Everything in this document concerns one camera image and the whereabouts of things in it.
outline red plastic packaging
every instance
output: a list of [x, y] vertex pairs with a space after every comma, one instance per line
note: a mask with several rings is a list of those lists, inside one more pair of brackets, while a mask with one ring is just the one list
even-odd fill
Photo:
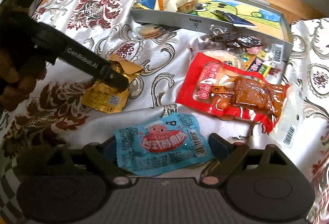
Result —
[[258, 72], [246, 72], [198, 53], [176, 102], [218, 117], [232, 115], [261, 122], [269, 133], [281, 115], [288, 87], [270, 84]]

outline round black disc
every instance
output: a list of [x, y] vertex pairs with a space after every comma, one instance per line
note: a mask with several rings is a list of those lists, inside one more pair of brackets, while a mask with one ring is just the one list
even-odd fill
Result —
[[266, 177], [252, 170], [230, 178], [226, 193], [239, 211], [271, 222], [299, 219], [314, 201], [310, 184], [299, 175]]
[[96, 175], [37, 176], [19, 186], [17, 200], [28, 219], [67, 223], [96, 212], [106, 193], [105, 182]]

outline checkered fabric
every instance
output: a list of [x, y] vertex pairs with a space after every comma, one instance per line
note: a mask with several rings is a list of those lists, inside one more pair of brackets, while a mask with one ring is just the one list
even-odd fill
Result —
[[8, 163], [0, 179], [0, 217], [5, 224], [15, 224], [23, 214], [16, 199], [16, 191], [21, 184], [15, 175], [16, 158]]

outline blue wrapper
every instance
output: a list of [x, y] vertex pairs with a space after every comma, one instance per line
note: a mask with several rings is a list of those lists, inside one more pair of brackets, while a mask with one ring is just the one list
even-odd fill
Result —
[[114, 134], [118, 166], [140, 176], [156, 176], [213, 158], [191, 114], [172, 113]]

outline gold foil wrapper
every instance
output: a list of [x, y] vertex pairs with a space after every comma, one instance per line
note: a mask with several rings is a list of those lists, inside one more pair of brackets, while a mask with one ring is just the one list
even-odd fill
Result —
[[[117, 55], [110, 56], [111, 68], [117, 73], [126, 77], [131, 83], [138, 76], [142, 67], [126, 60], [120, 59]], [[104, 113], [122, 112], [128, 100], [129, 91], [118, 93], [115, 88], [97, 81], [90, 89], [87, 89], [82, 96], [82, 104], [90, 106]]]

